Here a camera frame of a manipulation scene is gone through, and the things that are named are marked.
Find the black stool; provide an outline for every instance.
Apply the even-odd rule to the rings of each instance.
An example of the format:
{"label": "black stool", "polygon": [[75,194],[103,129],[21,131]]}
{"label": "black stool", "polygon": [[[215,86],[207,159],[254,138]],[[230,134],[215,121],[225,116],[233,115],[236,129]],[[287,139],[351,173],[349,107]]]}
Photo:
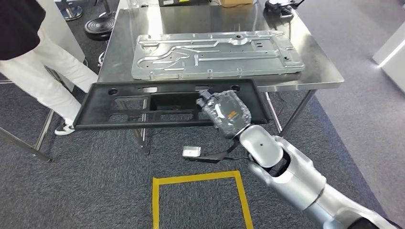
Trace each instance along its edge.
{"label": "black stool", "polygon": [[[106,12],[102,13],[99,18],[88,21],[85,24],[86,36],[94,41],[108,42],[111,32],[114,28],[114,13],[110,11],[107,0],[101,0],[104,3]],[[101,67],[104,60],[105,51],[98,57],[98,67]]]}

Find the yellow floor tape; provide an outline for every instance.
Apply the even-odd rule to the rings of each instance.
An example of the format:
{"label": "yellow floor tape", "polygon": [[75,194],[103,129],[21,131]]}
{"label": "yellow floor tape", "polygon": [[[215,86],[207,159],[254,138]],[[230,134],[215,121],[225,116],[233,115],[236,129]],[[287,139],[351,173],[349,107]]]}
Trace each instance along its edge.
{"label": "yellow floor tape", "polygon": [[159,185],[178,184],[193,181],[212,180],[221,178],[235,178],[239,199],[242,205],[243,217],[247,229],[253,229],[252,218],[250,217],[249,206],[247,204],[245,189],[239,171],[228,171],[219,173],[206,173],[181,177],[153,178],[152,183],[152,214],[153,228],[159,229]]}

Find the gray carpet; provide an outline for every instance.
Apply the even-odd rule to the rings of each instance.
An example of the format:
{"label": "gray carpet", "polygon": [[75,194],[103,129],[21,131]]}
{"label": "gray carpet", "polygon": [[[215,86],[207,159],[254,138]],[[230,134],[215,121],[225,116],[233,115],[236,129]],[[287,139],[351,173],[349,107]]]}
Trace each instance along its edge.
{"label": "gray carpet", "polygon": [[371,59],[404,23],[403,4],[308,0],[298,13],[345,79],[317,98],[387,215],[405,227],[405,94]]}
{"label": "gray carpet", "polygon": [[[95,42],[79,35],[85,21],[94,18],[93,10],[85,10],[83,18],[70,26],[91,64],[99,52],[90,46]],[[47,109],[14,85],[2,85],[0,90],[0,107],[7,108],[0,110],[0,126],[34,143]],[[303,93],[281,96],[286,103],[272,95],[276,107],[284,107],[281,122],[286,123]],[[364,196],[370,193],[368,187],[356,186],[348,174],[350,157],[341,157],[328,141],[320,113],[316,105],[305,109],[286,139],[314,161],[332,186],[383,214],[374,196]],[[54,119],[51,130],[59,121]],[[272,124],[265,128],[275,132]],[[314,228],[301,213],[256,181],[245,161],[204,164],[183,160],[184,145],[203,146],[206,152],[222,151],[230,145],[212,127],[162,129],[153,142],[151,154],[146,156],[129,130],[77,131],[63,137],[48,134],[43,152],[54,158],[54,163],[46,164],[0,139],[0,228],[151,228],[153,177],[229,170],[241,172],[255,229]],[[232,155],[241,156],[244,151],[238,148]],[[160,228],[245,228],[234,181],[162,186]]]}

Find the white pants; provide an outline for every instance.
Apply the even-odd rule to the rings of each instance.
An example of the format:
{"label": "white pants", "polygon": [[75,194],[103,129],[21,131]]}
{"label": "white pants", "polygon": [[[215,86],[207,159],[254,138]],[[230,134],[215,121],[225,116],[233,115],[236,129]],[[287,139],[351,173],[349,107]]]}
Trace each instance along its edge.
{"label": "white pants", "polygon": [[42,30],[41,39],[32,51],[8,61],[0,61],[0,72],[40,103],[57,112],[72,125],[80,103],[54,79],[44,65],[59,72],[72,83],[88,92],[98,76],[70,53],[53,43]]}

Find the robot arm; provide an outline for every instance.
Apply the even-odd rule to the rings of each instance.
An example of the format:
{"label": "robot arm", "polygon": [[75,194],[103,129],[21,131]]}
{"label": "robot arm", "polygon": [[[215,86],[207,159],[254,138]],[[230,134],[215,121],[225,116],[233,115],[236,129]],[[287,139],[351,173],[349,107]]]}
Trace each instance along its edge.
{"label": "robot arm", "polygon": [[216,128],[248,151],[249,170],[324,229],[395,229],[386,219],[352,201],[327,182],[313,162],[279,136],[252,125],[246,105],[234,91],[200,92],[197,104]]}

